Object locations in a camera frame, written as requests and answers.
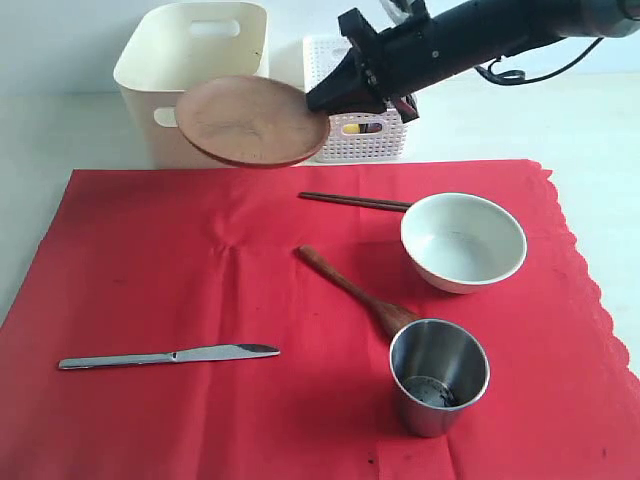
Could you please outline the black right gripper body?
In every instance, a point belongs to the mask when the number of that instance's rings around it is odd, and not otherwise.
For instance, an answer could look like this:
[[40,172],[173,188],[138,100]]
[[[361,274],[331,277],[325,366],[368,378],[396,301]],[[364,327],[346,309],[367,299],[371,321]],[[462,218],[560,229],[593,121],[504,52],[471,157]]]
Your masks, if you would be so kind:
[[351,50],[338,67],[340,71],[340,108],[414,108],[416,101],[411,93],[401,94],[392,84],[391,60],[385,42],[404,34],[422,32],[430,21],[425,7],[387,7],[385,9],[394,26],[376,31],[357,8],[338,17],[340,33],[351,43]]

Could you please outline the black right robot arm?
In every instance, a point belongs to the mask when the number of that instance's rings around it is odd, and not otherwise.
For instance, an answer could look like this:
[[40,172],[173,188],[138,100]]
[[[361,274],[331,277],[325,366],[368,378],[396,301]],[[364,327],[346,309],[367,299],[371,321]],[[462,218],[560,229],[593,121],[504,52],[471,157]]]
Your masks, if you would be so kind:
[[566,38],[621,38],[639,29],[636,1],[466,1],[436,16],[422,1],[387,1],[393,26],[376,31],[353,8],[338,18],[351,47],[306,95],[327,115],[383,113],[418,118],[412,94],[489,60]]

